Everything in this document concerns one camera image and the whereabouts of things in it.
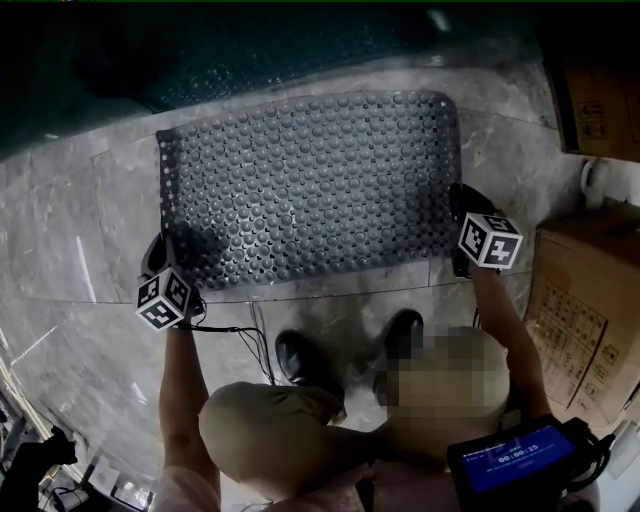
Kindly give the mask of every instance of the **black shoe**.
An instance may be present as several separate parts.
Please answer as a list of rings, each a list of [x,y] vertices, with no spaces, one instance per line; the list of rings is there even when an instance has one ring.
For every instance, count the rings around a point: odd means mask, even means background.
[[[276,358],[284,376],[295,386],[315,386],[344,402],[344,390],[329,373],[320,350],[296,331],[281,332],[276,338]]]
[[[413,344],[422,346],[423,330],[424,321],[420,313],[411,309],[400,311],[391,321],[384,339],[387,360],[410,359]]]
[[[381,406],[397,405],[398,397],[389,396],[387,372],[397,371],[401,359],[411,359],[413,345],[422,346],[423,330],[424,321],[417,311],[404,309],[391,320],[384,338],[385,366],[377,369],[373,380],[373,393]]]

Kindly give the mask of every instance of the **timer display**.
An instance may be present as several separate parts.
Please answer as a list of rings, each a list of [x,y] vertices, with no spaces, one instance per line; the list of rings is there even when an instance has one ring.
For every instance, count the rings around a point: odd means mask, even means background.
[[[557,462],[575,447],[552,425],[463,456],[471,487],[488,491]]]

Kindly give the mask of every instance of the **cardboard box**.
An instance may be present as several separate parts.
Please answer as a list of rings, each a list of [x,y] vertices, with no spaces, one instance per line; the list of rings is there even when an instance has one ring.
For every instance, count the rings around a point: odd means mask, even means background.
[[[564,152],[640,162],[635,32],[587,37],[565,25],[541,38]]]
[[[540,226],[526,323],[559,419],[604,435],[638,409],[640,208]]]

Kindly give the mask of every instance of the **floor tile seam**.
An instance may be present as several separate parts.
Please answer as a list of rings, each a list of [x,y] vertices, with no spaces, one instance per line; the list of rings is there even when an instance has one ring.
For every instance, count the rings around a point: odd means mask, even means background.
[[[531,274],[531,270],[523,270],[521,272],[514,272],[513,274],[503,275],[502,277],[514,277],[514,276],[522,276],[525,274]],[[403,292],[403,291],[412,291],[412,290],[421,290],[426,288],[443,288],[446,286],[455,286],[461,284],[471,284],[470,280],[464,279],[456,282],[450,283],[440,283],[433,284],[428,286],[409,286],[405,288],[392,288],[388,290],[372,290],[366,292],[357,292],[357,293],[344,293],[344,294],[336,294],[336,295],[316,295],[313,297],[285,297],[285,298],[277,298],[277,299],[238,299],[238,300],[230,300],[230,301],[214,301],[207,302],[207,305],[215,305],[215,304],[260,304],[260,303],[268,303],[268,302],[293,302],[293,301],[306,301],[306,300],[316,300],[316,299],[338,299],[344,297],[357,297],[357,296],[365,296],[365,295],[378,295],[382,293],[394,293],[394,292]],[[98,306],[120,306],[120,305],[133,305],[132,302],[109,302],[109,301],[85,301],[85,300],[73,300],[73,299],[53,299],[46,297],[26,297],[26,296],[15,296],[14,298],[18,300],[24,300],[27,302],[52,302],[59,304],[78,304],[78,305],[98,305]]]

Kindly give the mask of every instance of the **pixelated area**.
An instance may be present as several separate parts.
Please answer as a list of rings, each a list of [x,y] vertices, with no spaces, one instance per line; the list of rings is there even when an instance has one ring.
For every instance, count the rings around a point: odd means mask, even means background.
[[[501,414],[509,393],[506,351],[487,333],[427,330],[421,344],[413,340],[410,354],[385,358],[376,368],[378,402],[393,416],[437,429],[449,428],[451,419],[482,423]]]

